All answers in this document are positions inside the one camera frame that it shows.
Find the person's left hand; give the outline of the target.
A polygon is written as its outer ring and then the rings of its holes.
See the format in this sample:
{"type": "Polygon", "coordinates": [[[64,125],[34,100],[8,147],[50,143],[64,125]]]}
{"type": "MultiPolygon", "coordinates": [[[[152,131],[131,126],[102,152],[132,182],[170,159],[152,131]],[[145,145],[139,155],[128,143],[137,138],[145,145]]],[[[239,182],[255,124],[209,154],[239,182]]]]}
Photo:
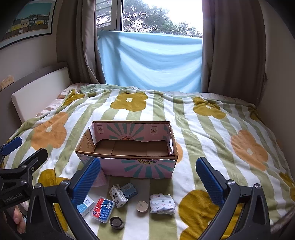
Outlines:
{"type": "Polygon", "coordinates": [[[25,233],[26,223],[24,221],[24,218],[22,216],[22,213],[20,212],[20,209],[18,206],[14,207],[13,210],[13,220],[16,224],[16,229],[20,234],[25,233]]]}

